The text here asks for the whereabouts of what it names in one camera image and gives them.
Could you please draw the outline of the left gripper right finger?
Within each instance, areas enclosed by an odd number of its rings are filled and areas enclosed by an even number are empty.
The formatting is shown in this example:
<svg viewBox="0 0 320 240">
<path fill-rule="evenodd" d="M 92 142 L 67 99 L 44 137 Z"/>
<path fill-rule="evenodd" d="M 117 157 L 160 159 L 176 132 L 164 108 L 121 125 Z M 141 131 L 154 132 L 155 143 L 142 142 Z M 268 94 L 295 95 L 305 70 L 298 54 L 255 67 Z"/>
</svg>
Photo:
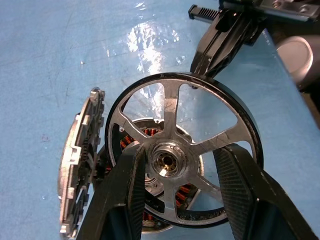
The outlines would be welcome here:
<svg viewBox="0 0 320 240">
<path fill-rule="evenodd" d="M 235 240 L 319 240 L 281 185 L 237 144 L 213 151 Z"/>
</svg>

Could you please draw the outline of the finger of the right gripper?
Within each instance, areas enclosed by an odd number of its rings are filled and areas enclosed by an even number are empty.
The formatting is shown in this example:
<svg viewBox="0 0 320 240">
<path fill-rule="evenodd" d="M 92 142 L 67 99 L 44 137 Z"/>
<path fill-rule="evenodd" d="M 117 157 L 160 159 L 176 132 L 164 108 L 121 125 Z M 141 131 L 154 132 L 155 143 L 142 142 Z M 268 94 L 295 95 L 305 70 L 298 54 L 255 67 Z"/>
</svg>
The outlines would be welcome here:
<svg viewBox="0 0 320 240">
<path fill-rule="evenodd" d="M 266 18 L 248 13 L 225 13 L 213 29 L 215 34 L 204 51 L 204 75 L 215 77 L 234 59 L 242 45 L 252 46 L 266 25 Z"/>
<path fill-rule="evenodd" d="M 226 46 L 226 34 L 212 23 L 200 39 L 193 57 L 190 72 L 203 76 L 216 76 L 223 69 L 223 49 Z"/>
</svg>

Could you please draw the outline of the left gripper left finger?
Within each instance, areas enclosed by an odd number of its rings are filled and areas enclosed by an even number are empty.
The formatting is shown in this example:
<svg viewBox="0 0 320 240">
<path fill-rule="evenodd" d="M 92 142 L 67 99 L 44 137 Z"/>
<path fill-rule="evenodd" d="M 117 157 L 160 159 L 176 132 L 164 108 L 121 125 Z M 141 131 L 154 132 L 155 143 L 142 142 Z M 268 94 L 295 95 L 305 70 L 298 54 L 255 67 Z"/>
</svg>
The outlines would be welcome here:
<svg viewBox="0 0 320 240">
<path fill-rule="evenodd" d="M 141 145 L 120 155 L 94 191 L 76 240 L 141 240 L 146 158 Z"/>
</svg>

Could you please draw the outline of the silver spoked rotor ring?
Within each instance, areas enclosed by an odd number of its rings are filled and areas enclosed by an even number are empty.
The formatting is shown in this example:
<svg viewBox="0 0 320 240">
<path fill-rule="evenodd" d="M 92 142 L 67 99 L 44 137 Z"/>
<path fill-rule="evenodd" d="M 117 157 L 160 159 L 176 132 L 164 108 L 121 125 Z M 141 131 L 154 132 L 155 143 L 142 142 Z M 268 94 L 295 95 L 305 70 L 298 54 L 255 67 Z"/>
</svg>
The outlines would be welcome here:
<svg viewBox="0 0 320 240">
<path fill-rule="evenodd" d="M 124 114 L 124 108 L 138 90 L 160 84 L 164 89 L 163 129 L 148 135 Z M 180 88 L 190 84 L 218 98 L 235 115 L 234 126 L 210 139 L 194 143 L 178 132 L 177 110 Z M 225 85 L 193 73 L 167 72 L 145 77 L 129 86 L 114 102 L 105 126 L 105 150 L 112 165 L 116 165 L 122 149 L 120 129 L 136 140 L 146 151 L 146 172 L 163 186 L 163 199 L 145 194 L 145 211 L 170 225 L 183 228 L 210 228 L 227 222 L 223 207 L 206 211 L 193 211 L 178 206 L 176 198 L 180 187 L 191 184 L 199 191 L 222 202 L 221 189 L 205 179 L 200 171 L 200 156 L 215 152 L 228 145 L 245 141 L 250 144 L 253 160 L 264 164 L 260 134 L 247 106 Z"/>
</svg>

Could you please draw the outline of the motor cover with circuit board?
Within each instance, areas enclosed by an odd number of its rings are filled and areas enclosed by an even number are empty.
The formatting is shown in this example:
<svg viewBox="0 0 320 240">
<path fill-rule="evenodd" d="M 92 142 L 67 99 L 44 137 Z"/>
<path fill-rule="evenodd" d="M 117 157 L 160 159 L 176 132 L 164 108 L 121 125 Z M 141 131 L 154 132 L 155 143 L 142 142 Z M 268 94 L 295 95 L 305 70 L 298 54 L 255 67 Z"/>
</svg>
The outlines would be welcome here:
<svg viewBox="0 0 320 240">
<path fill-rule="evenodd" d="M 94 87 L 74 117 L 60 158 L 57 193 L 60 200 L 59 234 L 74 240 L 89 201 L 89 187 L 96 175 L 97 148 L 104 124 L 105 92 Z"/>
</svg>

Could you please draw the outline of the silver motor stator housing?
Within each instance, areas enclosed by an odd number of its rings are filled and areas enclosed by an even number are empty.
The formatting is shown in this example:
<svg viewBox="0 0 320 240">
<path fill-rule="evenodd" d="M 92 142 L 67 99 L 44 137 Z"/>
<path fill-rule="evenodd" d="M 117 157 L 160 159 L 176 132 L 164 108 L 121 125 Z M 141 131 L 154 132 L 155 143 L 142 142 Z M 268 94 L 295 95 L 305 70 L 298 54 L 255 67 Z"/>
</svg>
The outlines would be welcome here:
<svg viewBox="0 0 320 240">
<path fill-rule="evenodd" d="M 151 117 L 143 117 L 133 121 L 137 126 L 144 131 L 149 136 L 153 136 L 156 133 L 163 130 L 163 120 L 154 119 Z M 132 147 L 138 142 L 130 137 L 123 129 L 119 131 L 120 137 L 120 148 L 124 150 L 125 148 Z M 97 159 L 99 164 L 105 164 L 105 175 L 108 175 L 112 170 L 113 166 L 111 161 L 108 159 L 107 151 L 103 146 L 98 154 Z M 154 197 L 159 200 L 163 198 L 164 187 L 163 184 L 151 177 L 150 174 L 145 175 L 145 189 L 151 193 Z M 188 210 L 191 208 L 193 202 L 199 194 L 199 190 L 192 184 L 188 183 L 180 186 L 176 195 L 175 201 L 176 206 L 182 210 Z M 143 234 L 158 234 L 171 229 L 173 226 L 162 220 L 156 219 L 150 213 L 144 212 L 142 219 L 142 233 Z"/>
</svg>

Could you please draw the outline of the grey rounded housing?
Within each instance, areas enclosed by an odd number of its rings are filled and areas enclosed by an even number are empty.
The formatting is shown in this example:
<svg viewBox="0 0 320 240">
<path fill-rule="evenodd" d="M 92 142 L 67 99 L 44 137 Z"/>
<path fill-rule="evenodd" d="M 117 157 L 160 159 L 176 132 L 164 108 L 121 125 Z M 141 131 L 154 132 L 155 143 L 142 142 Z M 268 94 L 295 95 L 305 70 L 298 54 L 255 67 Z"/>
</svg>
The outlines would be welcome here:
<svg viewBox="0 0 320 240">
<path fill-rule="evenodd" d="M 291 36 L 280 42 L 276 51 L 294 83 L 301 88 L 313 64 L 309 42 L 302 36 Z"/>
</svg>

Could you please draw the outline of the blue plastic table cover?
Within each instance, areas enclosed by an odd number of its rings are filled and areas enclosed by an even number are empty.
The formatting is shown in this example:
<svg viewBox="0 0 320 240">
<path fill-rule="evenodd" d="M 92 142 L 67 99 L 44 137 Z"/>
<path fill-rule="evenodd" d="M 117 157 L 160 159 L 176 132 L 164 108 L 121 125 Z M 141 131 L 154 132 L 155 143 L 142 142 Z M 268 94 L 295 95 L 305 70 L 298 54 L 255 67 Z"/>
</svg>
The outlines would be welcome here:
<svg viewBox="0 0 320 240">
<path fill-rule="evenodd" d="M 105 109 L 130 84 L 189 70 L 217 0 L 0 0 L 0 240 L 60 240 L 57 176 L 93 87 Z M 264 31 L 217 80 L 247 105 L 264 167 L 320 238 L 320 130 Z"/>
</svg>

